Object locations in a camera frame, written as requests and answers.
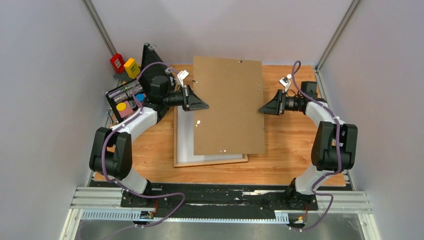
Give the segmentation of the brown cardboard backing sheet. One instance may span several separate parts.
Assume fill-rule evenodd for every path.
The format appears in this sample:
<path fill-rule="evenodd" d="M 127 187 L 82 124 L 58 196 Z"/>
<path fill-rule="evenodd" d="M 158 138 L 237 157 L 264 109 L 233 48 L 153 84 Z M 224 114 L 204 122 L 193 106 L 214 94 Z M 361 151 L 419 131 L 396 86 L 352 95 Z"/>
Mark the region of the brown cardboard backing sheet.
<path fill-rule="evenodd" d="M 208 106 L 194 111 L 194 154 L 263 154 L 262 62 L 195 56 L 193 88 Z"/>

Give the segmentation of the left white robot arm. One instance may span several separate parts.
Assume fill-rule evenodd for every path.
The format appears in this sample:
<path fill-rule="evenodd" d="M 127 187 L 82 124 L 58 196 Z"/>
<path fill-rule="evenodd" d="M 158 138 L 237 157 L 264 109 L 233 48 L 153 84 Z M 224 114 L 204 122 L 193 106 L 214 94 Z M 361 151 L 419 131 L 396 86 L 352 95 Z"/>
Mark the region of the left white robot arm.
<path fill-rule="evenodd" d="M 89 159 L 89 168 L 134 195 L 140 206 L 153 201 L 151 182 L 133 167 L 133 141 L 148 128 L 156 125 L 170 107 L 182 107 L 186 112 L 205 110 L 209 105 L 201 100 L 188 84 L 176 90 L 169 77 L 159 75 L 141 81 L 145 102 L 133 115 L 112 128 L 96 130 Z"/>

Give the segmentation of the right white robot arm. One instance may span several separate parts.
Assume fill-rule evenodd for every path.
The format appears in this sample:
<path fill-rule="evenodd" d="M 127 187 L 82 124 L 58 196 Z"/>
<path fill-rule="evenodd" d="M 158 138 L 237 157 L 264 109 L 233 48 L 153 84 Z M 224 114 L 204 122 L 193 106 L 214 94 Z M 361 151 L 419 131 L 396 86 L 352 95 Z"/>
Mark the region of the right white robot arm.
<path fill-rule="evenodd" d="M 311 165 L 294 178 L 285 191 L 286 204 L 298 209 L 327 179 L 354 166 L 358 127 L 344 122 L 330 110 L 326 100 L 318 97 L 317 84 L 313 81 L 303 81 L 294 96 L 278 89 L 275 96 L 258 109 L 259 113 L 274 116 L 286 111 L 302 112 L 317 127 Z"/>

